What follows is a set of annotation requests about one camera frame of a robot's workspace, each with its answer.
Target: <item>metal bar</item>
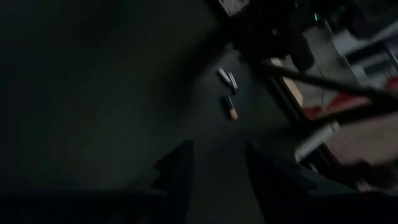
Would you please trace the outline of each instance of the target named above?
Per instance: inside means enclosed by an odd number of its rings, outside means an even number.
[[[272,65],[265,65],[267,75],[275,77],[287,77],[293,80],[298,80],[310,85],[323,87],[329,90],[342,91],[352,95],[365,96],[377,104],[391,104],[398,103],[398,97],[392,93],[386,91],[377,90],[374,88],[363,88],[360,86],[354,86],[336,82],[334,80],[319,78],[310,75],[304,75],[301,73],[286,70],[284,68],[275,67]]]
[[[339,129],[340,126],[336,121],[317,129],[296,148],[294,153],[296,162],[300,163],[303,161],[309,154],[317,150],[321,144],[330,139]]]

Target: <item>gray floor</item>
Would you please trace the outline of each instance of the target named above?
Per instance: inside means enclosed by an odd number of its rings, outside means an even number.
[[[120,189],[193,139],[190,222],[262,222],[241,150],[287,120],[214,37],[220,25],[205,2],[10,4],[25,10],[2,15],[1,70],[11,96],[3,190]],[[215,75],[219,65],[240,87],[237,122],[221,110],[229,91]]]

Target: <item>cigarette butt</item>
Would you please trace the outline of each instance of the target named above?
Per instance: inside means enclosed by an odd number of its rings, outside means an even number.
[[[230,98],[228,95],[225,95],[225,96],[223,97],[223,100],[224,100],[226,106],[228,107],[228,114],[229,114],[229,117],[230,117],[232,120],[237,120],[237,119],[238,119],[238,113],[236,112],[236,110],[235,110],[235,108],[234,108],[234,105],[232,104],[231,98]]]
[[[235,109],[231,109],[229,111],[229,116],[231,117],[232,120],[237,120],[238,119],[238,114],[236,113]]]
[[[222,79],[230,86],[233,86],[232,81],[229,79],[227,74],[225,74],[224,70],[220,67],[218,68],[218,74],[222,77]]]
[[[232,75],[232,72],[228,72],[228,76],[229,76],[229,79],[231,80],[232,89],[233,89],[233,91],[234,91],[234,94],[237,94],[237,93],[238,93],[238,86],[237,86],[237,84],[236,84],[236,82],[235,82],[235,78],[234,78],[234,76]]]

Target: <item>wire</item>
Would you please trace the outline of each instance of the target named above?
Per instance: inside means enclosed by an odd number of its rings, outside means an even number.
[[[325,76],[323,76],[322,71],[319,69],[318,64],[317,64],[317,68],[318,68],[318,71],[319,71],[320,75],[322,76],[322,78],[325,78]],[[323,103],[324,103],[324,100],[325,100],[325,88],[324,87],[322,87],[321,94],[322,94],[322,97],[321,97],[321,109],[323,110]]]

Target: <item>dark floor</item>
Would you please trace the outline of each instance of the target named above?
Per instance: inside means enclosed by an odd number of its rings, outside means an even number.
[[[252,197],[241,149],[287,120],[225,46],[205,2],[2,4],[1,73],[10,96],[2,189],[119,189],[193,139],[192,208],[200,212],[190,221],[243,223],[244,211],[257,220],[253,200],[230,199]],[[219,65],[240,87],[239,121],[221,110],[229,91],[215,75]],[[227,209],[232,216],[217,215]]]

